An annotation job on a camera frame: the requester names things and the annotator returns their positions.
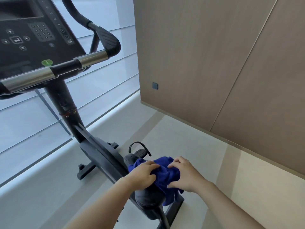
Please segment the wood paneling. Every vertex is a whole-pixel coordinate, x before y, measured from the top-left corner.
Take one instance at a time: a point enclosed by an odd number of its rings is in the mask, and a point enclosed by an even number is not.
[[[211,132],[305,174],[305,0],[278,0]]]
[[[210,130],[275,1],[134,0],[141,100]]]

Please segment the blue towel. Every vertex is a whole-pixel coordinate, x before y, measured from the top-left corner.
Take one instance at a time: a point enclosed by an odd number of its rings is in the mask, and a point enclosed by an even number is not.
[[[133,165],[128,166],[128,171],[131,172],[134,168],[143,162],[146,162],[146,160],[139,158]],[[156,186],[158,186],[166,196],[166,200],[162,205],[168,206],[178,198],[178,191],[180,191],[181,194],[183,193],[183,190],[178,188],[167,188],[168,184],[180,179],[180,171],[176,167],[170,169],[167,168],[167,166],[173,162],[173,158],[171,157],[158,158],[157,160],[154,160],[154,162],[160,165],[159,168],[151,172],[151,174],[155,174],[157,177],[154,184],[156,184]]]

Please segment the hand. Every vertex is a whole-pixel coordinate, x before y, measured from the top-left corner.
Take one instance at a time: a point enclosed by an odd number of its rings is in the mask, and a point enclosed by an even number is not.
[[[207,180],[195,169],[189,160],[178,157],[175,158],[168,168],[176,167],[180,171],[180,179],[175,182],[171,182],[167,188],[179,188],[187,192],[197,192],[197,187],[202,181]]]
[[[155,162],[147,161],[134,168],[124,178],[130,184],[132,191],[143,190],[156,180],[156,176],[150,173],[159,167],[160,165],[157,165]]]

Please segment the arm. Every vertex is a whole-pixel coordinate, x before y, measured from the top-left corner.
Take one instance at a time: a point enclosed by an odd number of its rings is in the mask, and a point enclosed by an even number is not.
[[[180,170],[180,179],[168,188],[180,188],[198,194],[213,212],[224,229],[264,229],[254,218],[222,193],[216,185],[206,180],[185,158],[179,157],[169,166]]]
[[[139,165],[72,220],[66,229],[112,229],[129,196],[136,190],[149,187],[156,179],[150,173],[159,166],[152,161]]]

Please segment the stationary bike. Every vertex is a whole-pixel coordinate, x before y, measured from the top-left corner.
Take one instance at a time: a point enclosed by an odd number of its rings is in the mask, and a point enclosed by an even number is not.
[[[70,15],[94,33],[90,53],[86,54],[52,0],[0,0],[0,36],[2,38],[0,69],[0,100],[12,98],[36,88],[45,88],[59,114],[91,160],[79,165],[78,179],[95,167],[113,183],[128,174],[127,166],[149,151],[144,148],[124,158],[118,144],[107,143],[91,135],[78,114],[65,79],[73,77],[117,55],[118,39],[81,15],[71,0],[62,0]],[[99,42],[104,50],[97,51]],[[158,228],[170,228],[183,203],[183,197],[164,213],[164,193],[152,184],[136,191],[129,198],[149,219],[159,219]]]

